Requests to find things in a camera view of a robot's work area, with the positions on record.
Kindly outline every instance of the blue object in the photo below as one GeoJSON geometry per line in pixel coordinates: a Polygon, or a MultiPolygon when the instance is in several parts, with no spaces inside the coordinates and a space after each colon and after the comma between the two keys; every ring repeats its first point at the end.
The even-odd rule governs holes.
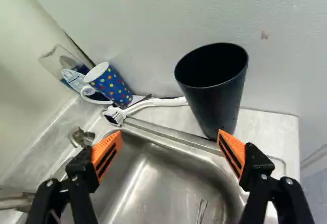
{"type": "Polygon", "coordinates": [[[133,100],[126,83],[108,62],[100,63],[91,69],[84,77],[84,82],[119,106],[128,105],[133,100]]]}

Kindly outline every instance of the sink basin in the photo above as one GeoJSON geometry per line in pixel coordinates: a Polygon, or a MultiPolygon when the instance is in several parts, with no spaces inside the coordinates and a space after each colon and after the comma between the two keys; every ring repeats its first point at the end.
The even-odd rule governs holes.
{"type": "MultiPolygon", "coordinates": [[[[99,223],[195,224],[201,199],[203,224],[237,223],[240,188],[215,143],[136,119],[120,130],[122,148],[91,195],[99,223]]],[[[62,223],[73,223],[69,212],[62,223]]]]}

